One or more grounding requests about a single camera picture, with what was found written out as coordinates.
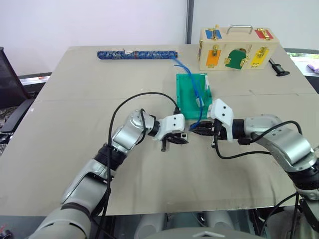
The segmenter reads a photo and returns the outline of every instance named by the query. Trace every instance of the blue patterned tube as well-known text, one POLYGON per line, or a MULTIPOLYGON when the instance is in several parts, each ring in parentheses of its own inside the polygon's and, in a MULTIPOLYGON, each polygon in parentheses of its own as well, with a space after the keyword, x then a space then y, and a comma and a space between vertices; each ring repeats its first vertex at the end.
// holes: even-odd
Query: blue patterned tube
POLYGON ((98 51, 101 60, 176 59, 177 51, 98 51))

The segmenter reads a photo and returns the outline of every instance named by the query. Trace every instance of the wooden box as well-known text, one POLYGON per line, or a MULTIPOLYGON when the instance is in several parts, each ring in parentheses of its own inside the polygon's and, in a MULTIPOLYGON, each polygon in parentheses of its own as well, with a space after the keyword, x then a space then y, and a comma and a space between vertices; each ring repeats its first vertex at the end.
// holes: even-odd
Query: wooden box
POLYGON ((263 69, 278 45, 278 38, 269 28, 203 28, 199 42, 199 68, 205 71, 263 69))

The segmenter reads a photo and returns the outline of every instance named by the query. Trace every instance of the white wall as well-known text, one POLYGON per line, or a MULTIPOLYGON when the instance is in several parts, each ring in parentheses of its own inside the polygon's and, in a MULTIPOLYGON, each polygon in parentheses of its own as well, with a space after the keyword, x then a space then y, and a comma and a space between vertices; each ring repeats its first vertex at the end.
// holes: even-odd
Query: white wall
POLYGON ((51 72, 74 45, 185 43, 187 0, 3 0, 0 46, 18 75, 51 72))
POLYGON ((269 27, 283 47, 319 49, 319 0, 195 0, 192 43, 215 24, 269 27))

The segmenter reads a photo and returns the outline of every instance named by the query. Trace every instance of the black cable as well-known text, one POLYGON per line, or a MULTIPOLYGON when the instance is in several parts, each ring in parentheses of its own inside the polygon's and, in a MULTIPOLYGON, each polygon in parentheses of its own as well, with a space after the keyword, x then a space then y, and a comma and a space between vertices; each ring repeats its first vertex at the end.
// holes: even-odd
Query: black cable
POLYGON ((290 239, 293 239, 294 234, 295 234, 296 220, 297 220, 297 211, 298 211, 298 202, 299 202, 299 193, 296 194, 295 209, 294 209, 294 215, 293 215, 293 223, 291 225, 291 230, 290 230, 290 239))
MULTIPOLYGON (((98 222, 95 220, 95 219, 93 219, 93 223, 98 227, 98 228, 100 228, 100 225, 98 224, 98 222)), ((104 230, 103 228, 100 228, 101 229, 101 231, 108 237, 108 238, 110 238, 110 239, 116 239, 114 236, 112 236, 111 234, 109 234, 106 230, 104 230)))
POLYGON ((264 229, 265 229, 265 226, 270 218, 270 216, 275 212, 275 210, 277 210, 277 208, 284 202, 288 201, 290 198, 293 198, 294 196, 296 196, 298 193, 295 192, 294 194, 286 197, 285 199, 281 200, 276 206, 273 207, 273 209, 271 210, 271 212, 268 214, 267 218, 265 219, 264 223, 263 223, 263 226, 261 227, 261 230, 260 230, 260 233, 259 233, 259 236, 262 235, 262 233, 264 232, 264 229))
MULTIPOLYGON (((161 92, 144 92, 144 93, 140 93, 140 94, 137 94, 137 95, 134 95, 132 97, 129 97, 127 98, 126 100, 124 100, 116 109, 115 111, 113 112, 113 115, 112 115, 112 118, 111 118, 111 122, 110 122, 110 127, 109 127, 109 134, 108 134, 108 146, 111 147, 112 146, 112 128, 113 128, 113 123, 114 123, 114 119, 115 119, 115 115, 116 113, 118 112, 118 110, 120 109, 120 107, 122 107, 126 102, 130 101, 131 99, 133 98, 136 98, 138 96, 143 96, 143 95, 161 95, 161 96, 165 96, 167 97, 168 99, 170 99, 174 105, 175 105, 175 111, 174 112, 179 112, 179 107, 176 103, 176 101, 164 94, 164 93, 161 93, 161 92)), ((111 151, 108 150, 108 160, 107 160, 107 163, 108 165, 111 165, 111 151)), ((103 198, 105 198, 105 204, 104 204, 104 208, 103 208, 103 212, 102 212, 102 215, 101 215, 101 220, 100 220, 100 225, 98 227, 98 230, 95 234, 95 238, 98 239, 99 238, 99 235, 101 233, 101 230, 102 230, 102 227, 103 227, 103 224, 104 224, 104 219, 105 219, 105 216, 106 216, 106 209, 107 209, 107 206, 108 206, 108 202, 109 202, 109 198, 110 198, 110 193, 111 193, 111 168, 110 167, 107 167, 107 189, 103 195, 103 198)))
POLYGON ((275 125, 274 127, 271 127, 270 129, 266 130, 265 132, 263 132, 263 133, 262 133, 261 135, 259 135, 258 137, 252 139, 252 140, 250 141, 250 143, 254 143, 254 142, 260 140, 262 137, 264 137, 264 136, 265 136, 266 134, 268 134, 269 132, 273 131, 274 129, 277 129, 277 128, 281 127, 281 126, 284 126, 284 125, 290 124, 290 123, 293 123, 293 124, 297 127, 299 134, 303 134, 300 125, 299 125, 296 121, 289 120, 289 121, 285 121, 285 122, 279 123, 278 125, 275 125))
POLYGON ((143 112, 145 112, 145 110, 144 109, 140 109, 141 118, 142 118, 142 124, 143 124, 143 136, 142 136, 141 140, 136 145, 142 143, 142 141, 144 140, 145 135, 146 135, 146 125, 145 125, 145 119, 144 119, 143 112))
POLYGON ((218 134, 219 134, 220 130, 221 130, 221 121, 216 119, 214 122, 214 143, 215 143, 216 153, 217 153, 218 157, 220 157, 222 159, 233 159, 233 158, 242 157, 242 156, 245 156, 248 154, 256 154, 256 153, 271 154, 270 152, 266 152, 266 151, 250 151, 250 152, 240 153, 240 154, 229 156, 229 157, 222 156, 220 154, 219 147, 218 147, 218 134))

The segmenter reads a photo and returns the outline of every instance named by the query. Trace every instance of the beige table surface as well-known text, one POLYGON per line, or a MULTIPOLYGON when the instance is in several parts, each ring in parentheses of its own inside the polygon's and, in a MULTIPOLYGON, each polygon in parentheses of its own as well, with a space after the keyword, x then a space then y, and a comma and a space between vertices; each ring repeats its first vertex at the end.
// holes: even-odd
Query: beige table surface
MULTIPOLYGON (((96 57, 97 50, 122 48, 67 50, 0 157, 0 215, 45 216, 57 208, 65 188, 106 141, 111 114, 125 98, 146 91, 175 98, 175 75, 183 71, 172 60, 96 57)), ((125 49, 174 49, 192 72, 200 72, 197 45, 125 49)), ((231 106, 235 118, 269 113, 296 120, 311 145, 318 145, 319 96, 281 47, 273 59, 291 74, 276 77, 270 65, 260 71, 209 71, 214 97, 231 106)), ((119 111, 115 126, 142 107, 158 118, 173 111, 161 96, 140 97, 119 111)), ((167 152, 150 137, 135 147, 112 182, 108 214, 265 207, 293 193, 271 156, 222 160, 210 137, 190 133, 188 139, 187 145, 170 144, 167 152)), ((220 148, 224 155, 262 149, 227 142, 220 148)))

